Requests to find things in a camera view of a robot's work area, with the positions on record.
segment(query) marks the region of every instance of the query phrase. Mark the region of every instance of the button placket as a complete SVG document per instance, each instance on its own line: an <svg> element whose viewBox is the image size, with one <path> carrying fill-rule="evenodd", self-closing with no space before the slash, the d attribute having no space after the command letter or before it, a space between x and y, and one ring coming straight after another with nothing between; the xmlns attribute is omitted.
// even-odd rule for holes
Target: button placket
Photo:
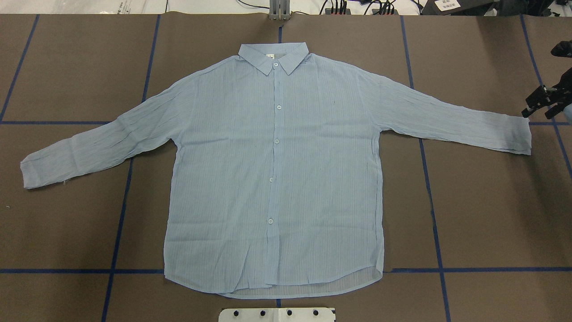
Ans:
<svg viewBox="0 0 572 322"><path fill-rule="evenodd" d="M264 265L264 282L267 284L278 283L278 264L280 254L280 217L279 198L281 187L281 172L283 164L283 132L284 132L284 90L283 80L285 71L279 68L277 62L273 63L272 74L274 76L274 136L273 145L272 177L270 178L270 195L267 214L267 247Z"/></svg>

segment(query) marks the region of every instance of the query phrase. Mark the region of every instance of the shirt collar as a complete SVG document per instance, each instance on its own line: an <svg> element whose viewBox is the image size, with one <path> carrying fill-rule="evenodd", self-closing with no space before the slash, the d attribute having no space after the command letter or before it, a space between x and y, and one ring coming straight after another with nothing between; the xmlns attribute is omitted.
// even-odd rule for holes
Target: shirt collar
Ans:
<svg viewBox="0 0 572 322"><path fill-rule="evenodd" d="M274 59L267 54L283 54L278 62L290 75L308 55L308 46L305 42L287 42L284 44L251 44L241 45L239 56L252 66L263 72L266 76L272 71Z"/></svg>

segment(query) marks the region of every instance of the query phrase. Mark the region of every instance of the brown table surface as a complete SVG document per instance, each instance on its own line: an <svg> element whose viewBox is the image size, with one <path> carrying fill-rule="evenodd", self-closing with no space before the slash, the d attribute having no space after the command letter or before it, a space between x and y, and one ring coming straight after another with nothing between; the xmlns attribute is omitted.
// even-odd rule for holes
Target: brown table surface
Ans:
<svg viewBox="0 0 572 322"><path fill-rule="evenodd" d="M443 101L518 116L572 65L550 55L570 30L564 17L0 15L0 321L216 321L223 308L277 305L335 307L338 322L572 320L562 116L531 117L531 156L384 132L386 273L331 297L231 300L164 279L172 142L30 191L19 170L247 43L305 41Z"/></svg>

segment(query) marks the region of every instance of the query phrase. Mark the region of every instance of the striped shirt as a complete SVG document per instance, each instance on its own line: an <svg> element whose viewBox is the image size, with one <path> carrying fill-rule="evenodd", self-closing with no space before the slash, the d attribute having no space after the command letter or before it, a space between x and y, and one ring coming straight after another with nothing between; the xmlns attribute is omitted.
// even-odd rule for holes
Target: striped shirt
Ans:
<svg viewBox="0 0 572 322"><path fill-rule="evenodd" d="M177 146L165 277L238 299L341 294L382 277L379 135L530 154L528 120L441 102L309 54L242 45L117 120L27 156L27 189Z"/></svg>

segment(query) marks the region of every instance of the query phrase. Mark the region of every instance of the white plastic plate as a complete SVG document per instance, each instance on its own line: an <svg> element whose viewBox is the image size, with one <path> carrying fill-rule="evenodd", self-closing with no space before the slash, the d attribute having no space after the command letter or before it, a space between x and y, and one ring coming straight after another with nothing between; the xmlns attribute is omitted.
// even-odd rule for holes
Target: white plastic plate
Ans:
<svg viewBox="0 0 572 322"><path fill-rule="evenodd" d="M219 322L335 322L335 308L224 309Z"/></svg>

